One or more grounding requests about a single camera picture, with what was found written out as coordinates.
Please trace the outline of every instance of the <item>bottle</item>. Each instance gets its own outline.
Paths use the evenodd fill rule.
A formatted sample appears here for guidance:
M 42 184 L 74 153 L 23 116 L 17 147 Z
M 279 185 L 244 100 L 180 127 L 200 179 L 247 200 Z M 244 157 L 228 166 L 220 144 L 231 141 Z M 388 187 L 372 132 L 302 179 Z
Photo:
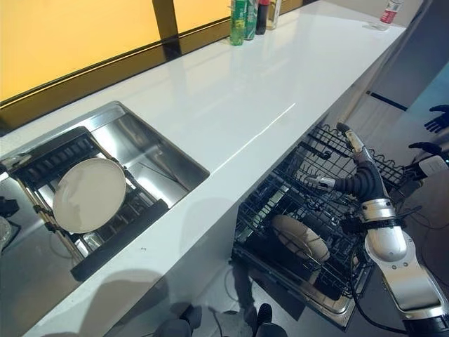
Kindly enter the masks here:
M 394 17 L 401 9 L 404 0 L 389 0 L 384 13 L 380 17 L 379 22 L 373 23 L 372 26 L 379 30 L 387 30 L 393 22 Z
M 257 35 L 265 34 L 265 30 L 267 29 L 269 1 L 270 0 L 259 0 L 259 8 L 257 10 L 257 24 L 255 27 L 255 33 Z
M 246 0 L 232 0 L 231 2 L 231 36 L 233 46 L 241 46 L 245 37 Z
M 282 0 L 270 0 L 268 8 L 267 29 L 276 29 L 278 25 L 279 12 L 281 11 Z
M 248 0 L 246 6 L 245 40 L 254 39 L 257 22 L 257 0 Z

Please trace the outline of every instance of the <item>wire rack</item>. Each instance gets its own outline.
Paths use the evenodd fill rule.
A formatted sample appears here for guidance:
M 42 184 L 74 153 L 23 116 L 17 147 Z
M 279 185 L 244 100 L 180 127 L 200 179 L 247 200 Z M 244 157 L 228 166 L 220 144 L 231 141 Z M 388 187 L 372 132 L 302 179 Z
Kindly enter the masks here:
M 403 183 L 403 168 L 371 153 L 387 188 L 398 188 Z M 305 178 L 318 174 L 346 178 L 355 170 L 351 151 L 339 131 L 329 125 L 312 129 L 240 205 L 236 245 L 262 256 L 277 271 L 289 277 L 296 275 L 297 282 L 313 284 L 329 298 L 351 298 L 349 262 L 358 239 L 343 233 L 340 221 L 357 215 L 358 202 L 340 192 L 317 190 Z M 329 259 L 320 263 L 272 227 L 272 218 L 277 215 L 290 216 L 310 227 L 326 243 Z M 362 250 L 356 259 L 356 274 L 371 266 Z

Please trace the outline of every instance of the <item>ceramic plate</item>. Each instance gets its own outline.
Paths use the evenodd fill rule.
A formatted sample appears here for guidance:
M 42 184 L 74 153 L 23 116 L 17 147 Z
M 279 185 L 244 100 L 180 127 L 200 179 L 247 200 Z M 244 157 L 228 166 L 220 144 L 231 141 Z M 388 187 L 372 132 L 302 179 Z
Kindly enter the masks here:
M 118 164 L 109 159 L 87 159 L 73 166 L 59 182 L 53 199 L 55 219 L 68 232 L 91 232 L 114 216 L 125 193 L 125 175 Z

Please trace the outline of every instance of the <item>metal rack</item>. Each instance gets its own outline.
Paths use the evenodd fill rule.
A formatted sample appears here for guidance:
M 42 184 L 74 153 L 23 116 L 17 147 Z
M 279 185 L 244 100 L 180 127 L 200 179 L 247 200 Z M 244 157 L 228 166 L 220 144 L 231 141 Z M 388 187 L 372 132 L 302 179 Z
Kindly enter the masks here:
M 403 183 L 403 168 L 372 151 L 388 189 Z M 317 126 L 301 138 L 295 149 L 240 205 L 234 256 L 257 256 L 261 263 L 302 288 L 311 286 L 335 302 L 351 298 L 350 259 L 357 238 L 343 233 L 340 221 L 358 214 L 358 202 L 340 192 L 325 192 L 309 185 L 308 175 L 346 178 L 355 173 L 351 151 L 339 131 Z M 325 243 L 330 258 L 320 263 L 284 236 L 284 244 L 271 226 L 276 215 L 287 215 L 310 227 Z M 357 251 L 354 276 L 361 278 L 372 267 L 363 251 Z
M 95 267 L 92 267 L 90 263 L 88 267 L 83 267 L 81 264 L 85 265 L 84 261 L 90 258 L 97 249 L 110 242 L 119 232 L 130 225 L 133 226 L 137 220 L 142 217 L 146 218 L 148 211 L 155 204 L 158 204 L 161 211 L 164 206 L 166 208 L 165 203 L 156 200 L 139 185 L 126 168 L 120 165 L 126 177 L 126 195 L 116 214 L 107 223 L 92 232 L 77 234 L 61 228 L 55 220 L 51 206 L 58 183 L 71 167 L 86 159 L 96 157 L 108 158 L 120 165 L 87 129 L 78 127 L 31 152 L 29 161 L 10 172 L 32 202 L 34 210 L 41 216 L 47 229 L 59 236 L 62 243 L 79 263 L 72 273 L 76 270 L 81 275 L 79 276 L 80 280 L 91 275 L 93 269 L 101 264 L 98 257 L 93 259 L 96 260 Z M 110 251 L 119 246 L 117 243 L 110 242 L 108 244 Z

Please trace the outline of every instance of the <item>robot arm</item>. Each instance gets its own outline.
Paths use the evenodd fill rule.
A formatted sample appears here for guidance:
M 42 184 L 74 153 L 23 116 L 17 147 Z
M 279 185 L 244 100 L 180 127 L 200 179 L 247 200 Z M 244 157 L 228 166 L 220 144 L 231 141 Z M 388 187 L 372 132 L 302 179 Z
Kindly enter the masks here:
M 413 240 L 402 231 L 373 159 L 348 126 L 339 123 L 337 129 L 352 149 L 356 174 L 347 179 L 309 176 L 307 180 L 323 189 L 352 194 L 360 201 L 366 251 L 381 269 L 408 335 L 449 337 L 448 300 L 417 262 Z

